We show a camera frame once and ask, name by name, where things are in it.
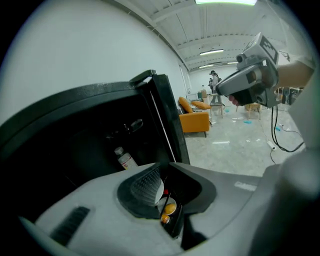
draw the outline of cardboard box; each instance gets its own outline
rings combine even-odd
[[[206,90],[201,90],[201,94],[202,94],[202,99],[207,97],[207,91]]]

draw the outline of white wall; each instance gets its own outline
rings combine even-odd
[[[0,70],[0,124],[52,94],[153,69],[185,96],[179,59],[153,32],[99,0],[49,0],[20,29]]]
[[[191,81],[191,94],[195,94],[200,90],[205,89],[207,93],[212,93],[209,84],[209,79],[212,78],[209,73],[211,70],[214,70],[221,79],[225,79],[227,76],[231,75],[232,73],[236,72],[237,66],[230,65],[230,66],[222,66],[222,67],[212,67],[210,69],[199,70],[190,73],[190,81]]]

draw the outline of orange sofa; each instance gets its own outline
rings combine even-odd
[[[189,106],[188,101],[184,97],[179,98],[179,104],[187,112],[186,114],[180,114],[180,122],[182,130],[184,133],[198,133],[204,132],[205,137],[207,137],[206,132],[210,129],[210,121],[208,112],[193,112],[192,108]],[[210,109],[208,104],[199,101],[191,102],[194,106],[200,109]]]
[[[193,112],[179,115],[182,130],[184,133],[206,132],[210,129],[208,112]]]

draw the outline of ceiling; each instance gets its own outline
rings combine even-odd
[[[196,4],[194,0],[115,1],[159,33],[191,72],[212,63],[236,62],[236,56],[259,32],[277,49],[286,47],[279,18],[264,0],[258,0],[255,6]],[[200,56],[202,52],[218,49],[224,51]]]

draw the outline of bottle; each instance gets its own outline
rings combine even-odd
[[[114,152],[118,156],[118,161],[124,169],[129,170],[138,166],[132,156],[128,152],[124,152],[121,146],[117,147]]]

